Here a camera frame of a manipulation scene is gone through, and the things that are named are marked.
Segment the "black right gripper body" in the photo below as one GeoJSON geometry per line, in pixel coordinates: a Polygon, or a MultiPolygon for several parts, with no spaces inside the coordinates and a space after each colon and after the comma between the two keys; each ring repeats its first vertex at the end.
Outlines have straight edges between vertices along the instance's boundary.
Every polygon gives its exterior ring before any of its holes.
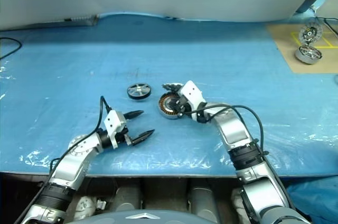
{"type": "Polygon", "coordinates": [[[180,113],[194,114],[198,109],[198,100],[193,96],[181,96],[180,97],[180,113]]]}

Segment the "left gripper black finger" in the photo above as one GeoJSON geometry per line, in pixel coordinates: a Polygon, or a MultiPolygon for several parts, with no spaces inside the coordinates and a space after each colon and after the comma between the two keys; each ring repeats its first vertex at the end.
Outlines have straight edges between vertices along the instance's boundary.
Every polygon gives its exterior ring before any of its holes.
{"type": "Polygon", "coordinates": [[[145,141],[147,138],[149,138],[153,134],[154,131],[155,131],[154,129],[147,130],[147,131],[141,133],[137,138],[132,139],[131,140],[132,146],[135,146],[135,145],[145,141]]]}
{"type": "Polygon", "coordinates": [[[144,112],[143,110],[134,110],[134,111],[124,113],[123,116],[125,119],[134,119],[138,117],[139,115],[141,115],[143,112],[144,112]]]}

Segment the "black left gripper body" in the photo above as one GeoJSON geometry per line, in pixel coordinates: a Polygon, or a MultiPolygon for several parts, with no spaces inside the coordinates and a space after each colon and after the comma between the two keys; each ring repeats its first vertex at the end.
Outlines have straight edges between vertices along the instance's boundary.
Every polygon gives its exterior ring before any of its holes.
{"type": "Polygon", "coordinates": [[[117,133],[117,144],[126,143],[127,145],[132,145],[132,138],[128,135],[128,128],[124,126],[124,128],[117,133]]]}

